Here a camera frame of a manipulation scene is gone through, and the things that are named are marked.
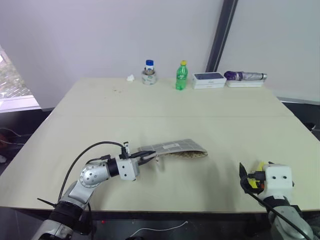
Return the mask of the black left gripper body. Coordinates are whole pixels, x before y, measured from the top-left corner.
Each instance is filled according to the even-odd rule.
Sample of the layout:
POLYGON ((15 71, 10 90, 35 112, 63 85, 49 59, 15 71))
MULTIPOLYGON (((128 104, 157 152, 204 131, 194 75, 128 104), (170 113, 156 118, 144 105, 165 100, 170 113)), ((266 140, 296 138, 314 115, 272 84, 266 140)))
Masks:
POLYGON ((144 160, 145 155, 146 154, 144 152, 136 152, 136 153, 133 153, 129 158, 135 160, 137 164, 141 166, 145 164, 145 160, 144 160))

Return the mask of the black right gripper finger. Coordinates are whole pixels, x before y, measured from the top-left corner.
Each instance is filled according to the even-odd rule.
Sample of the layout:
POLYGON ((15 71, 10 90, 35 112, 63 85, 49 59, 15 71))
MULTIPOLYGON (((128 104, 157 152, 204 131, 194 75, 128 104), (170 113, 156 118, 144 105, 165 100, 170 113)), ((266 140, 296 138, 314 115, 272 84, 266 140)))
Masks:
POLYGON ((241 162, 239 163, 239 177, 241 180, 246 180, 248 178, 247 170, 241 162))

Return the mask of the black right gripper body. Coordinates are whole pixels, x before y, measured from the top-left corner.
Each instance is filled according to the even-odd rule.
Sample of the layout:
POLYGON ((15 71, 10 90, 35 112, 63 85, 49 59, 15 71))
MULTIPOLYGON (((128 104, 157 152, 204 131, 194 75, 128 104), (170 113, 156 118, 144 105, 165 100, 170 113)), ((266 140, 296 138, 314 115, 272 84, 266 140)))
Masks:
POLYGON ((250 191, 252 193, 261 193, 265 189, 265 172, 264 171, 254 171, 248 174, 248 183, 250 186, 250 191))

